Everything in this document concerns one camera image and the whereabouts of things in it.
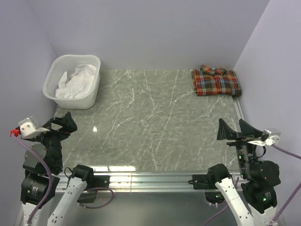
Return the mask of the white long sleeve shirt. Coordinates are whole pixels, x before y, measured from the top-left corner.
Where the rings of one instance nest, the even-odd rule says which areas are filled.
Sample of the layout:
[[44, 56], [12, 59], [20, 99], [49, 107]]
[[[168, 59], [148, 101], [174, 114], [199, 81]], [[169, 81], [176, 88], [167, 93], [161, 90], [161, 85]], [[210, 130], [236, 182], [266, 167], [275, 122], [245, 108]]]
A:
[[73, 74], [64, 72], [58, 88], [56, 98], [74, 99], [82, 98], [91, 90], [97, 68], [93, 65], [77, 65]]

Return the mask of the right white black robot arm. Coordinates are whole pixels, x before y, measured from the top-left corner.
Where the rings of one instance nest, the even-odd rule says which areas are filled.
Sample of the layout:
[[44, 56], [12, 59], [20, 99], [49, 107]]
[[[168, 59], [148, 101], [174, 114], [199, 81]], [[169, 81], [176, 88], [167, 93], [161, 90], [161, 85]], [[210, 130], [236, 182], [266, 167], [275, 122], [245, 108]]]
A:
[[234, 186], [232, 175], [223, 164], [208, 169], [207, 182], [217, 188], [228, 204], [239, 226], [275, 226], [277, 195], [274, 187], [281, 183], [279, 166], [272, 161], [261, 161], [256, 148], [277, 144], [280, 132], [270, 129], [260, 131], [243, 119], [239, 120], [240, 131], [233, 130], [224, 119], [219, 119], [217, 140], [226, 140], [236, 149], [244, 199]]

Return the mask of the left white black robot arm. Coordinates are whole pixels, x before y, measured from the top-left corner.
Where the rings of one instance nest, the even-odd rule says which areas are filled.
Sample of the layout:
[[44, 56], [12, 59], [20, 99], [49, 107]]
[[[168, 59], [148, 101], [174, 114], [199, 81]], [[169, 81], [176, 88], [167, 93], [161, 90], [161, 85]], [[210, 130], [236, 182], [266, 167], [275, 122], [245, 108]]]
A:
[[52, 214], [49, 213], [63, 171], [62, 145], [78, 127], [70, 112], [53, 117], [39, 126], [28, 117], [10, 132], [10, 136], [26, 149], [21, 184], [21, 202], [25, 226], [62, 226], [70, 208], [79, 197], [94, 186], [92, 168], [78, 165], [71, 170], [66, 191]]

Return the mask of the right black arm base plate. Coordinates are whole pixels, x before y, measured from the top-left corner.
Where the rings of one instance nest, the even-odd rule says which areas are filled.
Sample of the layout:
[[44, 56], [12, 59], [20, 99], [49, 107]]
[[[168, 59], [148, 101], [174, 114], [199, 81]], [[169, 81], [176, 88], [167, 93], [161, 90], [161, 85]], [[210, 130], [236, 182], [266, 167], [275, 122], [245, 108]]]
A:
[[214, 190], [217, 190], [217, 187], [210, 181], [210, 177], [207, 174], [192, 175], [192, 179], [188, 181], [188, 184], [192, 185], [194, 190], [207, 190], [204, 196], [209, 204], [220, 206], [225, 203], [221, 192], [214, 192]]

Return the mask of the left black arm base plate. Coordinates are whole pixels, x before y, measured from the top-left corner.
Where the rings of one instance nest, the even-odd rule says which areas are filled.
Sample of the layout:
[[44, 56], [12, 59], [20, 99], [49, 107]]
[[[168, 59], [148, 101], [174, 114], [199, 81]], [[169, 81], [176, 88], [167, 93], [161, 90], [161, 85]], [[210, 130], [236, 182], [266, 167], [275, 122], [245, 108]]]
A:
[[93, 203], [96, 200], [97, 191], [89, 190], [91, 188], [97, 187], [109, 187], [110, 176], [108, 175], [101, 175], [101, 176], [94, 176], [92, 182], [87, 184], [87, 188], [83, 191], [83, 193], [78, 198], [78, 203], [86, 204], [86, 203]]

